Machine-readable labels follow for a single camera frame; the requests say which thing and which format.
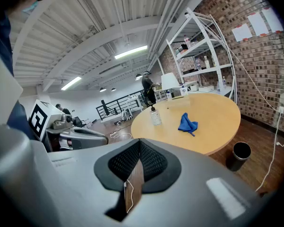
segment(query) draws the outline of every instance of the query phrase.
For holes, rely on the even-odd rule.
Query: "brick wall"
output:
[[[156,62],[151,69],[150,79],[152,80],[153,83],[161,82],[161,76],[162,76],[161,68],[158,62]]]
[[[230,49],[241,60],[265,99],[278,109],[279,106],[284,106],[284,32],[272,33],[261,13],[265,7],[271,7],[267,0],[203,0],[195,12],[211,14],[214,17]],[[253,12],[260,12],[262,15],[269,30],[268,35],[256,36],[247,18]],[[253,37],[246,42],[236,42],[231,30],[245,23],[249,26]],[[225,58],[226,52],[221,47],[217,47],[216,52],[219,61]],[[179,79],[168,46],[160,56],[160,60],[164,71],[174,72]],[[276,126],[278,115],[264,102],[239,62],[234,58],[233,61],[238,86],[238,107],[241,113]],[[194,68],[194,65],[190,63],[189,67]],[[222,74],[226,75],[230,85],[230,71],[222,71]],[[217,76],[215,73],[206,73],[201,80],[204,84],[213,84],[217,81]],[[284,131],[284,116],[281,118],[279,128]]]

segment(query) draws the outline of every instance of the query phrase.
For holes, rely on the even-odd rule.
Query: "blue cloth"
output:
[[[9,18],[6,13],[2,11],[0,12],[0,57],[7,69],[14,76],[13,54],[9,40],[10,30]],[[12,112],[10,113],[7,125],[11,128],[24,132],[29,139],[35,140],[32,130],[27,122],[25,109],[19,101],[16,102]]]
[[[181,117],[181,123],[178,128],[178,130],[183,131],[183,132],[188,132],[192,136],[195,136],[193,132],[198,128],[198,122],[191,122],[188,119],[188,114],[184,113]]]

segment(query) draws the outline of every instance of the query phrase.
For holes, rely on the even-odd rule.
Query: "paper sign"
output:
[[[243,24],[237,28],[232,29],[233,35],[236,38],[236,41],[239,42],[243,39],[248,39],[252,37],[252,34],[247,26],[247,24]]]
[[[265,8],[262,10],[272,32],[284,31],[280,21],[278,20],[272,8]]]
[[[268,34],[268,29],[264,23],[263,18],[261,17],[260,13],[255,13],[248,16],[248,19],[256,32],[256,35],[266,35]]]

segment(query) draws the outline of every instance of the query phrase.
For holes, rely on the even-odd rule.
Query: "fluorescent light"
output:
[[[147,49],[147,45],[133,49],[133,50],[130,50],[130,51],[127,51],[127,52],[124,52],[124,53],[119,54],[119,55],[116,55],[115,58],[119,59],[123,56],[129,55],[129,54],[132,54],[132,53],[135,53],[135,52],[138,52],[138,51],[146,50],[146,49]]]
[[[136,80],[139,79],[139,78],[141,78],[141,77],[142,77],[141,74],[137,74],[137,75],[136,75]]]
[[[64,87],[61,88],[61,90],[68,89],[71,85],[75,84],[77,81],[81,80],[80,77],[76,77],[74,80],[70,81],[68,84],[66,84]]]

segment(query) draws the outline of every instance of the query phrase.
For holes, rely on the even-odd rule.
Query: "black mesh pad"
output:
[[[180,176],[179,159],[146,139],[135,139],[100,157],[94,165],[96,177],[109,190],[121,192],[138,160],[144,172],[142,193],[162,192]]]
[[[108,162],[109,169],[125,182],[139,160],[139,142],[128,147]]]
[[[114,159],[118,155],[121,155],[123,151],[129,149],[130,147],[133,146],[133,148],[139,148],[139,145],[140,145],[140,142],[138,139],[132,140],[129,143],[123,145],[122,147],[112,150],[111,152],[108,152],[107,154],[101,156],[95,162],[95,165],[94,165],[95,175],[106,189],[114,190],[118,192],[123,191],[123,186],[124,186],[123,184],[127,179],[126,173],[125,173],[126,171],[124,170],[126,166],[121,167],[121,165],[117,165],[117,164],[113,166],[114,162],[111,162],[111,166],[109,167],[109,164],[110,164],[109,162],[110,160]],[[127,155],[124,154],[122,157],[120,156],[119,160],[121,160],[125,156]],[[139,155],[136,159],[136,163],[132,164],[132,169],[130,168],[127,169],[127,172],[129,172],[128,176],[133,171],[138,160],[139,160]]]
[[[167,167],[166,158],[158,151],[140,142],[140,160],[143,165],[144,182],[162,173]]]

